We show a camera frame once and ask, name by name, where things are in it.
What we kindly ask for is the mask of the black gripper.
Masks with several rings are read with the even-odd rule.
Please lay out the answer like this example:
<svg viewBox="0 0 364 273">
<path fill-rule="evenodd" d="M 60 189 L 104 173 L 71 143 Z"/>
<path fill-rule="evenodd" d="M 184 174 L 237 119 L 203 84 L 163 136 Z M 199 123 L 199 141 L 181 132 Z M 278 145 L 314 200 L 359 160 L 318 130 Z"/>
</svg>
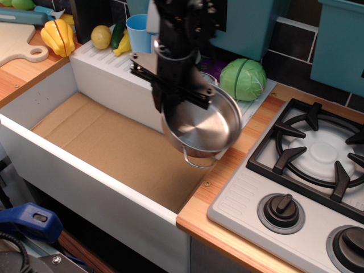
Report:
<svg viewBox="0 0 364 273">
<path fill-rule="evenodd" d="M 130 54 L 131 73 L 151 84 L 155 108 L 162 112 L 166 123 L 173 119 L 184 101 L 208 109 L 216 89 L 203 79 L 196 67 L 198 49 L 176 57 L 161 41 L 156 42 L 154 53 Z"/>
</svg>

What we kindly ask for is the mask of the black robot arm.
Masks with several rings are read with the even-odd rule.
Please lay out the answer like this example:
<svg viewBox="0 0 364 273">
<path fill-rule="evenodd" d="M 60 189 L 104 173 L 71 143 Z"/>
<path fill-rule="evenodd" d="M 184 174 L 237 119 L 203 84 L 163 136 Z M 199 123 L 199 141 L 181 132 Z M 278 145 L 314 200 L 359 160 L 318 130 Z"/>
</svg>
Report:
<svg viewBox="0 0 364 273">
<path fill-rule="evenodd" d="M 148 81 L 155 108 L 167 118 L 188 101 L 204 110 L 216 94 L 196 61 L 200 47 L 216 34 L 213 1 L 155 1 L 160 16 L 155 53 L 130 55 L 132 74 Z"/>
</svg>

